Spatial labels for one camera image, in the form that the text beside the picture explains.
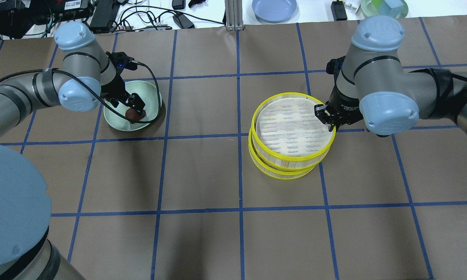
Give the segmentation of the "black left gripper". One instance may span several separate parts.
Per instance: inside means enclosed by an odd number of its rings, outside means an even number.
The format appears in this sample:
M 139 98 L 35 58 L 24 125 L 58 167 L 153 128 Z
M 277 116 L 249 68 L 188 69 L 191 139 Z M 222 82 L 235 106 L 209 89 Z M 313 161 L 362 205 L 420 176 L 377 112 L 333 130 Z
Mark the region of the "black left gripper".
M 109 101 L 113 108 L 117 108 L 120 103 L 133 108 L 132 119 L 143 119 L 145 110 L 136 110 L 143 109 L 143 101 L 137 94 L 129 94 L 126 91 L 125 82 L 121 77 L 123 70 L 134 71 L 138 63 L 124 52 L 106 52 L 105 54 L 107 60 L 101 63 L 100 71 L 101 96 Z

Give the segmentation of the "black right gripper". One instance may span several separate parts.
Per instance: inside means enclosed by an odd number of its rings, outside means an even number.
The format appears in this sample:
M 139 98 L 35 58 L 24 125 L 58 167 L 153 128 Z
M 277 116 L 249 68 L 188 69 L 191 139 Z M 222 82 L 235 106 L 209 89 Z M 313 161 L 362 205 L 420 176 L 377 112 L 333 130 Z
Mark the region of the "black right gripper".
M 326 73 L 333 75 L 334 85 L 328 101 L 314 106 L 315 116 L 328 124 L 328 131 L 334 127 L 351 125 L 363 119 L 359 108 L 359 99 L 344 94 L 338 88 L 338 78 L 342 76 L 342 65 L 345 57 L 331 59 L 326 65 Z

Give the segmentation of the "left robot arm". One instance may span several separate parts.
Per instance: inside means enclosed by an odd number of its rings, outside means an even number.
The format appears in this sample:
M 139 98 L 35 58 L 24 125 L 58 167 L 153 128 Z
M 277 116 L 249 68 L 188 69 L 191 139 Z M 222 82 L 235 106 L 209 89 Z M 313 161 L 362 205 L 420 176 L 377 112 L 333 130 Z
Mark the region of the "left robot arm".
M 61 26 L 54 40 L 65 55 L 61 69 L 0 79 L 0 137 L 34 111 L 55 106 L 87 112 L 106 100 L 143 114 L 143 101 L 126 91 L 116 56 L 102 50 L 85 24 Z M 25 156 L 0 145 L 0 280 L 83 279 L 48 238 L 52 206 L 46 189 Z

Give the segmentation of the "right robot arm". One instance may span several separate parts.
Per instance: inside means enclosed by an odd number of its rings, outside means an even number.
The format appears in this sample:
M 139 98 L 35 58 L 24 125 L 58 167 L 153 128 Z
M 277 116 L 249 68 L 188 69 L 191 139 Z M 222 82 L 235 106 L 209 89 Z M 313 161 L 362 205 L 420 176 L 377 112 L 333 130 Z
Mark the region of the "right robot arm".
M 420 119 L 450 119 L 467 135 L 467 72 L 405 72 L 397 54 L 405 35 L 395 18 L 366 18 L 347 55 L 328 62 L 334 87 L 314 114 L 330 131 L 363 120 L 370 132 L 387 137 L 413 128 Z

